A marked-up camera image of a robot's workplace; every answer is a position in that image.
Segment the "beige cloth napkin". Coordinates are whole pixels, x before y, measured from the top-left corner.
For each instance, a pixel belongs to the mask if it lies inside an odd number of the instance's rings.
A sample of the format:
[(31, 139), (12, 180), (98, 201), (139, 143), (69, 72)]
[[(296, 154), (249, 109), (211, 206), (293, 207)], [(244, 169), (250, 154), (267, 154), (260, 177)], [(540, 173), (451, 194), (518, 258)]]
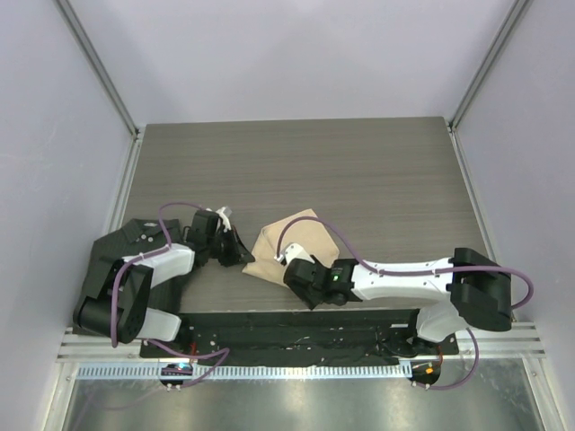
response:
[[(313, 209), (306, 209), (261, 228), (252, 248), (255, 261), (243, 268), (245, 275), (286, 287), (283, 283), (285, 268), (275, 260), (276, 250), (283, 229), (300, 216), (317, 217), (317, 214)], [(340, 256), (335, 241), (319, 222), (307, 220), (292, 225), (285, 233), (280, 248), (283, 250), (291, 242), (303, 246), (306, 252), (314, 255), (324, 266), (330, 266)]]

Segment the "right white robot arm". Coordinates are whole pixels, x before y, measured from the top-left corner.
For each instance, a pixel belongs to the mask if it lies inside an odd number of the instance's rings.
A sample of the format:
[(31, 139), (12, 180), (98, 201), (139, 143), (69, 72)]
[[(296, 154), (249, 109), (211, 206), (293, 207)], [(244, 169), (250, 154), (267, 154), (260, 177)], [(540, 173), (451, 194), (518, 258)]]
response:
[(284, 284), (309, 309), (377, 299), (413, 303), (405, 341), (427, 354), (449, 335), (473, 327), (491, 332), (511, 328), (511, 276), (477, 251), (457, 248), (453, 256), (416, 263), (337, 259), (329, 267), (298, 243), (277, 257)]

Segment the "aluminium frame post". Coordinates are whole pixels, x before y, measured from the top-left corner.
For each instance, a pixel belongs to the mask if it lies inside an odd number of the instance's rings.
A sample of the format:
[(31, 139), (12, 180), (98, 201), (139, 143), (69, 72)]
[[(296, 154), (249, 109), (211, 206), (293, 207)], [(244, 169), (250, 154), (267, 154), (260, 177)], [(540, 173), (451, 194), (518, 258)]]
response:
[(512, 3), (480, 66), (473, 75), (472, 81), (467, 86), (463, 98), (458, 103), (453, 117), (447, 122), (451, 131), (456, 130), (462, 123), (532, 3), (532, 0), (515, 0)]
[(122, 100), (116, 86), (111, 80), (111, 76), (103, 64), (101, 57), (99, 56), (95, 46), (91, 41), (91, 38), (85, 30), (78, 14), (75, 11), (75, 8), (68, 0), (55, 0), (54, 5), (56, 6), (67, 28), (78, 44), (82, 54), (84, 55), (84, 58), (89, 64), (90, 68), (93, 70), (95, 77), (109, 98), (113, 108), (119, 115), (123, 125), (129, 134), (133, 138), (136, 138), (139, 132), (138, 126), (128, 112), (126, 104)]

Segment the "aluminium front rail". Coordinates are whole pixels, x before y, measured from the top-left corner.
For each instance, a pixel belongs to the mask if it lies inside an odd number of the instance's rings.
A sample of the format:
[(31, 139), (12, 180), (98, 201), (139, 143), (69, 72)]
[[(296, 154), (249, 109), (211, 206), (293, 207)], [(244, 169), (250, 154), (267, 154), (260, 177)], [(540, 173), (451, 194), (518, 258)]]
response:
[[(480, 357), (543, 358), (544, 345), (532, 322), (515, 322), (509, 332), (473, 330), (480, 350)], [(132, 341), (112, 347), (108, 339), (91, 335), (75, 334), (67, 328), (57, 352), (59, 363), (143, 361), (141, 342)]]

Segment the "left aluminium frame post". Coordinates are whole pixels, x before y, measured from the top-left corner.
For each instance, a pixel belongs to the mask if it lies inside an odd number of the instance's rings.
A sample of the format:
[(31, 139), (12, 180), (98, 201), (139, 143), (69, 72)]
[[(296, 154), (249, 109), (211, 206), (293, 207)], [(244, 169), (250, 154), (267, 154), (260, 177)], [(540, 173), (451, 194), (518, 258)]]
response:
[(99, 56), (95, 46), (91, 41), (91, 38), (85, 30), (78, 14), (75, 11), (75, 8), (68, 0), (55, 0), (54, 5), (56, 6), (67, 28), (78, 44), (82, 54), (84, 55), (84, 58), (89, 64), (90, 68), (93, 70), (95, 77), (109, 98), (113, 108), (119, 115), (123, 125), (129, 134), (133, 138), (136, 138), (139, 132), (138, 126), (128, 112), (126, 104), (122, 100), (116, 86), (111, 80), (111, 76), (103, 64), (101, 57)]

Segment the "right aluminium frame post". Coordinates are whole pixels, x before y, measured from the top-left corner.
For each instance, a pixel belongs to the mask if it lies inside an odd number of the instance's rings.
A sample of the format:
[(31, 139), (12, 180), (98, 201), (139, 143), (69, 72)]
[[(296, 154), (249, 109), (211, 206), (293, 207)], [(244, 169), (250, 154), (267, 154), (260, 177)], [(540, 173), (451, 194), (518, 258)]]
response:
[(458, 103), (453, 117), (447, 122), (451, 131), (456, 130), (462, 123), (532, 3), (532, 0), (515, 0), (512, 3), (480, 66), (473, 75), (472, 81), (467, 86), (463, 98)]

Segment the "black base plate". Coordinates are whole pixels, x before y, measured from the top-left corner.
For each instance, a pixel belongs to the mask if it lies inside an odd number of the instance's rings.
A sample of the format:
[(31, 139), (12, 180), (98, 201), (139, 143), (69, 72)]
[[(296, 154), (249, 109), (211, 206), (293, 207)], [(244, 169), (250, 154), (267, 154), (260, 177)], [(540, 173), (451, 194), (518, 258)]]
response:
[(407, 310), (184, 313), (174, 352), (203, 365), (224, 347), (226, 365), (308, 367), (395, 365), (401, 358), (454, 356), (454, 334), (439, 345), (418, 341)]

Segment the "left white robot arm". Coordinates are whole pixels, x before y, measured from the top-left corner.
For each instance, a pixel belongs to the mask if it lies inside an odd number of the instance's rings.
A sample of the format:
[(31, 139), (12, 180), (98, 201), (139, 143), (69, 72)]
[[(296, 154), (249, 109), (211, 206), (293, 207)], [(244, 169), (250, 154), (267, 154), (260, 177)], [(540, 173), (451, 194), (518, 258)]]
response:
[(190, 351), (181, 329), (181, 294), (193, 272), (210, 260), (228, 268), (252, 263), (231, 223), (229, 207), (199, 209), (190, 225), (133, 218), (93, 243), (88, 269), (73, 312), (81, 331), (117, 343), (160, 340), (173, 358)]

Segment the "dark striped button shirt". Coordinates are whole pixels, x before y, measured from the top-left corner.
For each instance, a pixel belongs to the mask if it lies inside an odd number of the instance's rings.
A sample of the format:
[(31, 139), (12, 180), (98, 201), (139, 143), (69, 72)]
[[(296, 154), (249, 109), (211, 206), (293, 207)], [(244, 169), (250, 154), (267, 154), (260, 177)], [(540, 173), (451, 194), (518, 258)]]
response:
[(155, 220), (132, 219), (93, 243), (73, 312), (77, 328), (109, 337), (117, 273), (126, 262), (162, 251), (161, 255), (140, 260), (123, 273), (118, 289), (116, 342), (177, 339), (182, 324), (178, 302), (183, 284), (193, 270), (194, 251), (181, 243), (181, 225), (177, 219), (166, 221), (165, 226), (172, 239), (168, 251), (164, 233)]

